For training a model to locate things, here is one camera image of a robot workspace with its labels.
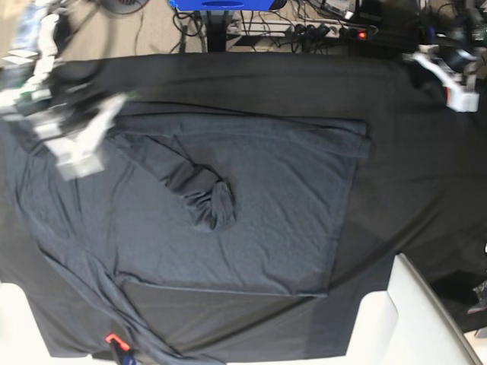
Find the red clip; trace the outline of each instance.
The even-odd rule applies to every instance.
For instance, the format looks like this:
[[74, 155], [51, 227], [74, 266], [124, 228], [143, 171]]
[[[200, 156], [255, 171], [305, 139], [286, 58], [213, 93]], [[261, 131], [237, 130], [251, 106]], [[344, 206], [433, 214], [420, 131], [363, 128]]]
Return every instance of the red clip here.
[[112, 340], [115, 340], [117, 344], [119, 344], [120, 348], [127, 352], [130, 350], [130, 346], [127, 345], [126, 342], [122, 341], [119, 336], [115, 335], [114, 333], [110, 333], [107, 337], [105, 337], [105, 341], [109, 344], [112, 343]]

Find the dark gray t-shirt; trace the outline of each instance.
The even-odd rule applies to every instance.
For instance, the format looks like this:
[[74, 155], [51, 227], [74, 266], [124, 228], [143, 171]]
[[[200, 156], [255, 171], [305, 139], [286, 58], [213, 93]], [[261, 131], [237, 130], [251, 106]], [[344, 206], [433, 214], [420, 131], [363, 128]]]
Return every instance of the dark gray t-shirt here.
[[[326, 296], [357, 159], [370, 147], [363, 123], [197, 113], [122, 116], [118, 126], [103, 144], [106, 170], [71, 182], [52, 156], [7, 135], [7, 181], [45, 257], [131, 341], [161, 362], [179, 358], [126, 299], [127, 282]], [[201, 169], [218, 177], [213, 190]]]

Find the blue bin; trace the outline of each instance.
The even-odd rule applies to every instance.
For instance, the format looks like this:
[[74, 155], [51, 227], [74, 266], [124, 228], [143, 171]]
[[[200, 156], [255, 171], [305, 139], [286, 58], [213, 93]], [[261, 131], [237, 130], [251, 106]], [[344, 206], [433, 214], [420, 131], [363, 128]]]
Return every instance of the blue bin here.
[[267, 11], [271, 8], [273, 2], [273, 0], [171, 0], [169, 4], [181, 11]]

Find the metal stand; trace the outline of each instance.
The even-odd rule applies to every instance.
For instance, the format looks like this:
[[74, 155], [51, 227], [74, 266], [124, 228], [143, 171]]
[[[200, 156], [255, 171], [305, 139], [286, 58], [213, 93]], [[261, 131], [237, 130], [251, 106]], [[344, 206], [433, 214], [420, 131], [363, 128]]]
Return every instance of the metal stand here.
[[227, 27], [233, 16], [233, 11], [201, 11], [206, 26], [208, 52], [227, 51]]

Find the motion-blurred robot arm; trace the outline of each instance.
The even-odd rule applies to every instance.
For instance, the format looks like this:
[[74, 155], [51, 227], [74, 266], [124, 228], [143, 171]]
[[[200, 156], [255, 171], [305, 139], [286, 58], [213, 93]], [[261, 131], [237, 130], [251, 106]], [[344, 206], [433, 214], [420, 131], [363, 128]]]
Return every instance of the motion-blurred robot arm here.
[[436, 75], [447, 89], [447, 106], [457, 112], [476, 112], [479, 108], [475, 84], [478, 60], [487, 45], [484, 11], [473, 0], [466, 0], [455, 27], [435, 37], [433, 44], [407, 55]]
[[69, 98], [53, 103], [51, 73], [59, 52], [55, 33], [67, 17], [65, 6], [63, 0], [34, 0], [27, 6], [4, 58], [0, 115], [6, 122], [27, 123], [56, 156], [62, 176], [74, 179], [103, 170], [99, 146], [127, 96], [102, 96], [89, 84], [76, 84], [68, 89]]

